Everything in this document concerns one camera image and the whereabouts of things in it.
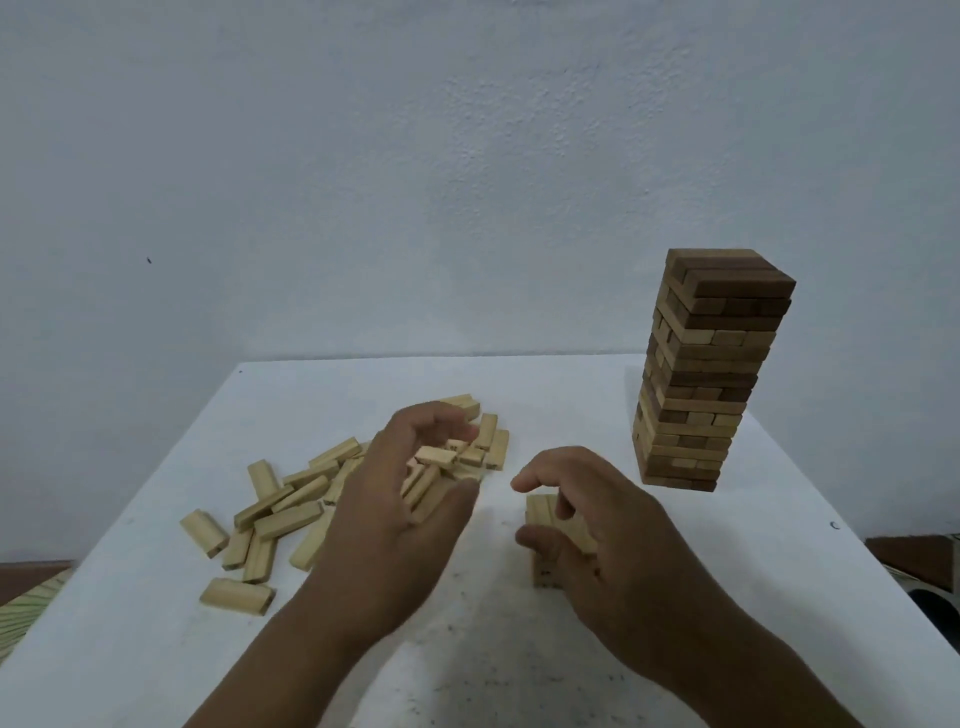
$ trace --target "white wall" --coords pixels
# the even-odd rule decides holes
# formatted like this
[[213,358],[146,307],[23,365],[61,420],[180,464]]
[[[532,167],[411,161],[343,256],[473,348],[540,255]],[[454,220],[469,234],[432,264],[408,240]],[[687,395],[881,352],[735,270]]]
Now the white wall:
[[858,531],[960,530],[956,3],[132,5],[0,5],[0,560],[237,361],[640,350],[670,246],[799,281],[751,409]]

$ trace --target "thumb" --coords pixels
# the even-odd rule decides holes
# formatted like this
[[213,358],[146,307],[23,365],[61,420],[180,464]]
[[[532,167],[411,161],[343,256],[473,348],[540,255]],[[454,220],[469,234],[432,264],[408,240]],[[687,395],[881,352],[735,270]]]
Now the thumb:
[[480,483],[472,478],[461,480],[446,492],[433,513],[415,529],[415,537],[424,545],[427,553],[432,553],[441,560],[441,569],[449,560],[460,534],[467,527],[479,495]]
[[516,542],[555,564],[554,572],[574,610],[579,614],[586,609],[597,581],[593,564],[565,533],[548,525],[523,525],[516,532]]

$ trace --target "white table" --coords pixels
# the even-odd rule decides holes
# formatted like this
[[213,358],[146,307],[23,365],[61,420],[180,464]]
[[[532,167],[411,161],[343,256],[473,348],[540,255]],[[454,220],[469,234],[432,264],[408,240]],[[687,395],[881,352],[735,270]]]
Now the white table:
[[[369,439],[401,406],[470,391],[511,430],[506,468],[484,482],[437,591],[351,674],[324,724],[702,725],[608,655],[561,593],[534,591],[513,541],[524,502],[509,479],[540,449],[585,445],[637,477],[641,364],[602,355],[237,367],[0,667],[4,723],[182,725],[266,620],[198,603],[223,572],[180,517],[203,508],[228,524],[252,500],[252,461],[287,474],[349,435]],[[868,726],[958,724],[960,658],[749,414],[716,493],[649,490],[720,583]],[[299,539],[280,543],[270,614],[303,579],[287,564]]]

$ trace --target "hand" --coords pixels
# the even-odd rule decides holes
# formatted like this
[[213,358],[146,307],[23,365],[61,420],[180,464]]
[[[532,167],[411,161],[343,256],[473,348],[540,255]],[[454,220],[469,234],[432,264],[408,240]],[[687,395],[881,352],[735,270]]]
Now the hand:
[[741,613],[660,503],[585,448],[541,452],[512,485],[559,487],[557,515],[583,514],[595,562],[549,526],[524,525],[516,540],[556,564],[577,616],[618,660],[676,691],[683,667]]
[[399,410],[373,438],[298,593],[335,625],[344,649],[366,651],[417,611],[473,513],[479,484],[462,480],[414,524],[400,497],[407,460],[421,445],[471,442],[477,434],[460,407],[434,401]]

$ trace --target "jenga tower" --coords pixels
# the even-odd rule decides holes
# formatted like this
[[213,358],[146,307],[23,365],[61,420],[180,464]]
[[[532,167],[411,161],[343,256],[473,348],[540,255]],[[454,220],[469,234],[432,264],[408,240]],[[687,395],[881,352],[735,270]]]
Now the jenga tower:
[[795,285],[751,250],[667,252],[634,419],[644,483],[716,488]]

